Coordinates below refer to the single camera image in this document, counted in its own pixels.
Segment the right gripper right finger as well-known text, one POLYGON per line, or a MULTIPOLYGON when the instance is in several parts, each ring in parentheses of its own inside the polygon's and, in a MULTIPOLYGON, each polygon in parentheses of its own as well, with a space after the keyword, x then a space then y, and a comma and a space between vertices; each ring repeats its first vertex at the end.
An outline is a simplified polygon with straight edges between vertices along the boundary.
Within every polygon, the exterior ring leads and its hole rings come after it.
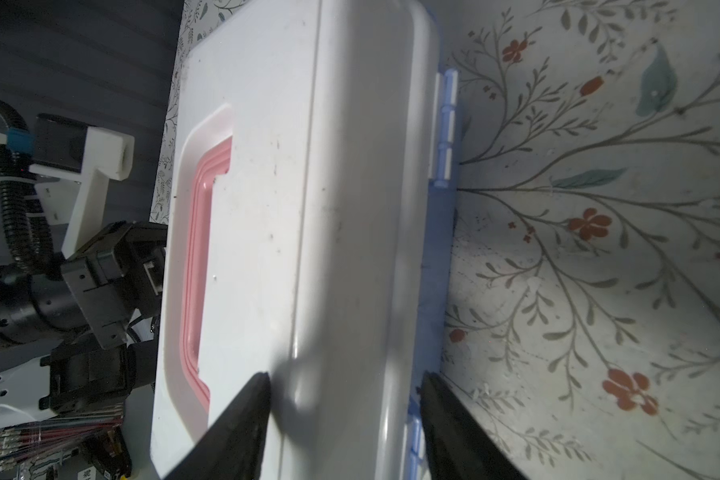
POLYGON ((439 374, 424 374, 420 397, 433 480, 525 480, 439 374))

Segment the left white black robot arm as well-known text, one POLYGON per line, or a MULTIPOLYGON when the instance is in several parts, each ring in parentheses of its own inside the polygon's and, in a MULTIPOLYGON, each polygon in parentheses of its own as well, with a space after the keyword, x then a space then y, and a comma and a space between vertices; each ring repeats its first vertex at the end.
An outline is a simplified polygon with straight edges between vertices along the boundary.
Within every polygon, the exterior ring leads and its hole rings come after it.
POLYGON ((167 228, 106 223, 130 135, 0 101, 0 479, 153 479, 167 228))

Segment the white blue tool box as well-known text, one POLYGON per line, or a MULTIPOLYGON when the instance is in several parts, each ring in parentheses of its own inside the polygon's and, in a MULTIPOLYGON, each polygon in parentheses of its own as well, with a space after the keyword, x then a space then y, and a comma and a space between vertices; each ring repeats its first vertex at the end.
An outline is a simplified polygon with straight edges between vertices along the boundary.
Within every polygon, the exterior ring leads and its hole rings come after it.
POLYGON ((150 456, 168 474, 250 378, 258 479, 427 479, 455 77, 419 1, 247 1, 179 83, 150 456))

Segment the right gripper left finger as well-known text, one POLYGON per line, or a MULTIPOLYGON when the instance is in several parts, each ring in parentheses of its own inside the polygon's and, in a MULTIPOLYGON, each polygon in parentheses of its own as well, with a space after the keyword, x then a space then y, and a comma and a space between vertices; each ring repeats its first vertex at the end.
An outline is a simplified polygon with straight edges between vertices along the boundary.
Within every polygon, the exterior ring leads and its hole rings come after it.
POLYGON ((254 374, 167 479, 258 479, 271 397, 270 376, 265 372, 254 374))

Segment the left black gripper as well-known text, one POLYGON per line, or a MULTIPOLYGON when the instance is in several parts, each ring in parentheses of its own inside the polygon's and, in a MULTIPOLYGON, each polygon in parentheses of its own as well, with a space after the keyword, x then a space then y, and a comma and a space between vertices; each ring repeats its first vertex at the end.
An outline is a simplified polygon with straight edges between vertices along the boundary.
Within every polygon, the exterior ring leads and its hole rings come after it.
POLYGON ((160 313, 167 226, 119 221, 106 225, 60 267, 87 325, 104 350, 127 341, 134 313, 160 313))

